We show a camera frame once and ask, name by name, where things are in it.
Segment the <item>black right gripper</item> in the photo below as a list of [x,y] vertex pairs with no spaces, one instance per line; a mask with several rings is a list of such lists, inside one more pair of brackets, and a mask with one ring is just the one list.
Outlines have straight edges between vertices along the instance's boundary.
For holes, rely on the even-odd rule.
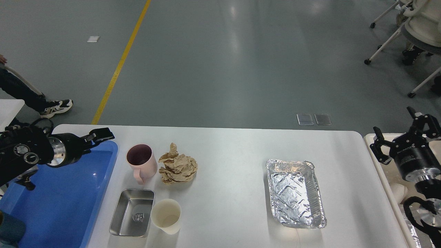
[[[369,147],[378,162],[389,164],[393,159],[402,179],[407,182],[435,179],[440,175],[440,162],[429,143],[440,139],[440,124],[431,114],[416,112],[410,106],[407,107],[407,111],[413,119],[409,134],[389,141],[385,140],[381,129],[374,126],[374,142]],[[383,153],[383,146],[390,148],[389,155]]]

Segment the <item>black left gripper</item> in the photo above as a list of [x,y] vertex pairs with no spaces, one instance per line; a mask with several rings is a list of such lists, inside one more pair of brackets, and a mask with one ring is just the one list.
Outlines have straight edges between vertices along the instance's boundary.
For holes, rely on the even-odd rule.
[[93,129],[84,137],[71,133],[54,134],[48,138],[53,149],[53,158],[46,165],[59,168],[73,164],[82,155],[90,153],[91,148],[113,139],[115,137],[108,127]]

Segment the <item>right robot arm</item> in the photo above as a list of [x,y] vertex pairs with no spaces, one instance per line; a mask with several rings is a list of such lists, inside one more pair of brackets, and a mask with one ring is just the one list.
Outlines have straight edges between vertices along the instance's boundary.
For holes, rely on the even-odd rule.
[[404,181],[414,184],[424,199],[411,196],[403,203],[406,217],[419,231],[427,234],[436,248],[440,247],[440,162],[429,143],[440,139],[440,124],[430,114],[407,107],[413,121],[408,132],[392,141],[384,138],[379,127],[374,127],[374,139],[369,148],[376,160],[384,165],[391,161]]

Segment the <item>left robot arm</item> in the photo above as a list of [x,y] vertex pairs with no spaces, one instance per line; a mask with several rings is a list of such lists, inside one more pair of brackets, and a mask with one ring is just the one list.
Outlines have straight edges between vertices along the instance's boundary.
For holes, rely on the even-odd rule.
[[0,138],[1,185],[11,182],[34,190],[31,176],[38,165],[60,168],[74,164],[92,148],[115,136],[109,128],[97,128],[79,137],[72,133],[53,133],[54,124],[48,118],[37,119],[22,126],[7,126]]

